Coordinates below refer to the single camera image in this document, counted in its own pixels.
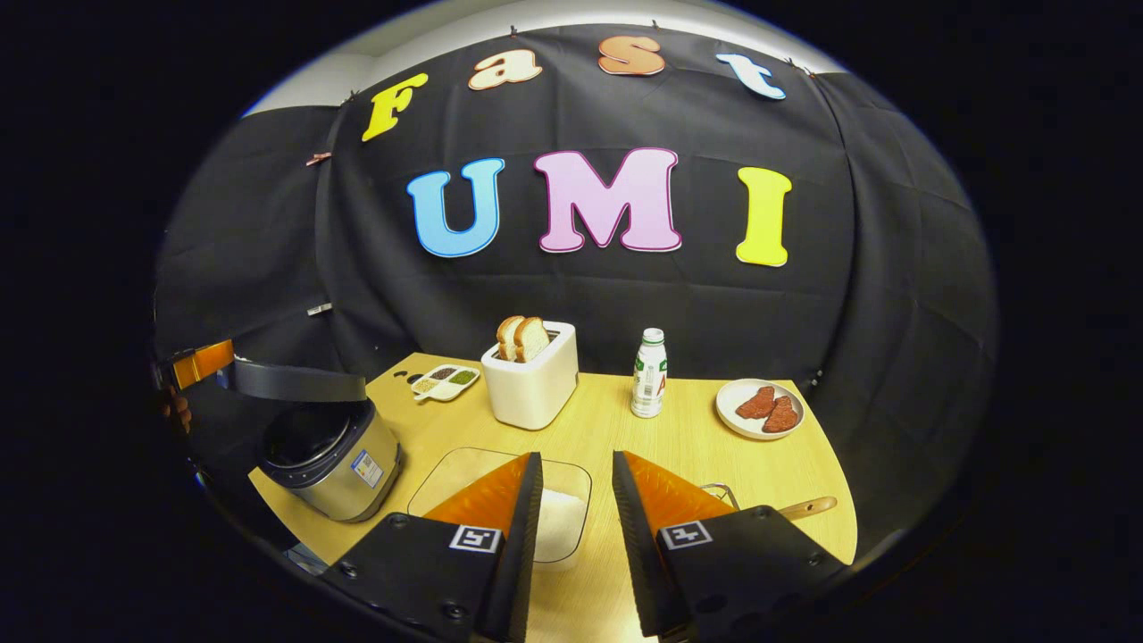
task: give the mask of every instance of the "blue letter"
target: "blue letter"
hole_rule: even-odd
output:
[[[472,204],[475,212],[472,227],[457,232],[445,219],[445,185],[447,171],[431,171],[409,180],[406,191],[413,195],[414,218],[421,244],[443,257],[465,256],[483,249],[499,228],[499,199],[496,175],[504,169],[504,159],[480,159],[461,169],[461,176],[472,182]]]
[[[785,91],[778,89],[777,87],[772,87],[766,82],[764,75],[770,75],[770,70],[756,65],[746,56],[740,56],[738,54],[719,54],[714,56],[716,58],[722,61],[724,63],[730,63],[730,69],[734,70],[734,74],[738,77],[738,80],[750,89],[766,96],[767,98],[774,98],[775,101],[781,101],[785,98]]]

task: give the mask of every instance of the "screw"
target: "screw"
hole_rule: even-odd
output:
[[[469,616],[469,610],[465,610],[464,608],[456,605],[454,603],[445,603],[443,609],[445,609],[445,616],[451,620],[461,620],[464,617]]]

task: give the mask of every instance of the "white wall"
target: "white wall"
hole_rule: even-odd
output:
[[[441,54],[519,31],[569,24],[639,24],[686,31],[793,58],[813,72],[845,71],[797,38],[732,7],[705,0],[450,0],[369,30],[303,67],[247,113],[339,105],[361,90]]]

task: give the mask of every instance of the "orange object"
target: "orange object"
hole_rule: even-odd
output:
[[[456,525],[498,529],[507,538],[515,500],[523,482],[523,471],[530,456],[525,453],[485,474],[424,517]]]
[[[652,536],[657,535],[663,528],[735,512],[734,507],[654,463],[629,451],[624,451],[623,457],[628,460],[636,489],[639,490],[639,500],[642,503],[644,515],[647,516]]]
[[[175,363],[175,383],[179,389],[201,383],[234,362],[234,345],[230,340],[200,348],[194,355]]]

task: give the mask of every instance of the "rice cooker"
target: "rice cooker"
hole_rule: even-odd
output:
[[[245,395],[299,403],[263,432],[258,469],[267,479],[335,521],[377,513],[400,473],[401,447],[366,395],[365,378],[237,356],[216,378]]]

